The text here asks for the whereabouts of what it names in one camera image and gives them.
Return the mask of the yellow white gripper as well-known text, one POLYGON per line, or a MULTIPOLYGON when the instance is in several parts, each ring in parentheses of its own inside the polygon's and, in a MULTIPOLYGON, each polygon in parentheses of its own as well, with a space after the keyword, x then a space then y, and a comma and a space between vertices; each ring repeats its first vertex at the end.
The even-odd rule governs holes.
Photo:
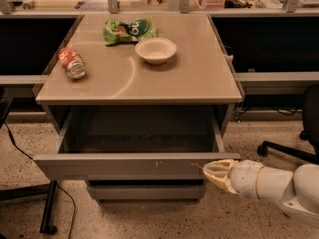
POLYGON ((237 164, 238 161, 233 159, 218 160, 206 164, 202 171, 211 183, 224 191, 236 194, 231 183, 230 173, 237 164))

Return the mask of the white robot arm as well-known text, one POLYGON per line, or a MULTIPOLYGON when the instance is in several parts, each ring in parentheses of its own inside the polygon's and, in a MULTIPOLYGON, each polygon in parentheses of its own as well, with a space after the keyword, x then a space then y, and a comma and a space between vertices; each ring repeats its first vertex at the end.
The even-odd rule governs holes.
POLYGON ((219 188, 246 199, 261 199, 287 216, 319 228, 319 166, 304 164, 295 171, 261 162, 225 159, 206 164, 206 178, 219 188))

